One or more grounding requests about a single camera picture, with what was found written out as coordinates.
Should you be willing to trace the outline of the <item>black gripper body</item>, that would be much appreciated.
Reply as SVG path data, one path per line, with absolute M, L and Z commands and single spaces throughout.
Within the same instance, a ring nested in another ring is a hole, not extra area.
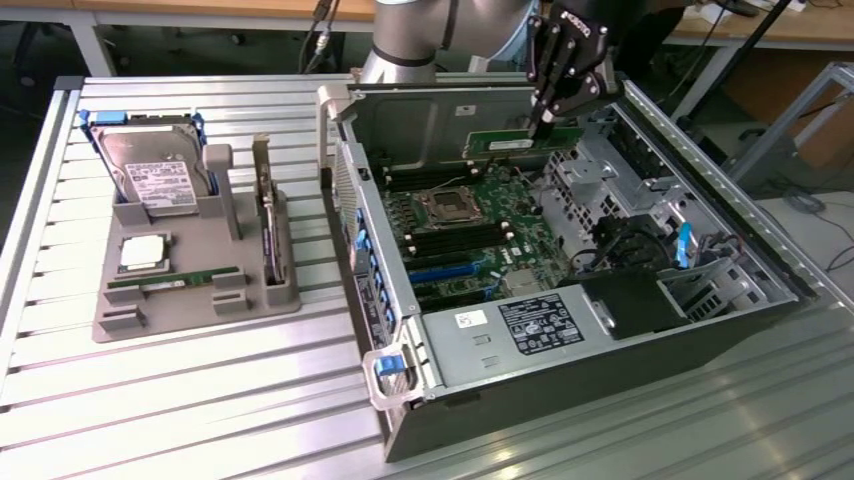
M 635 2 L 554 1 L 549 18 L 558 25 L 558 33 L 550 40 L 551 54 L 570 49 L 573 40 L 590 40 L 594 36 L 618 53 L 635 24 Z

